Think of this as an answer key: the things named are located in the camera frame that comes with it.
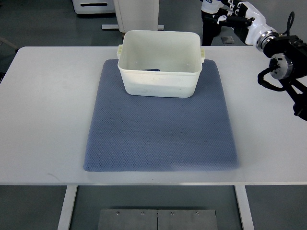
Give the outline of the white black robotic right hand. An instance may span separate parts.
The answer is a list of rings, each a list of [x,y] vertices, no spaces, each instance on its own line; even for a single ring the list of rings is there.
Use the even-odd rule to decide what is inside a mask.
[[[244,44],[263,50],[269,41],[279,36],[275,29],[266,24],[265,17],[251,3],[241,0],[223,0],[221,3],[229,8],[228,12],[208,15],[205,19],[233,28]]]

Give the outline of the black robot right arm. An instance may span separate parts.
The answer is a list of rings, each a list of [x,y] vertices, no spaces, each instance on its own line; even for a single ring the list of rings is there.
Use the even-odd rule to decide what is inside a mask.
[[[294,115],[307,119],[307,87],[298,81],[307,75],[307,44],[290,35],[295,13],[291,12],[284,33],[266,39],[263,53],[270,58],[269,67],[258,74],[258,84],[276,92],[286,91],[294,101]]]

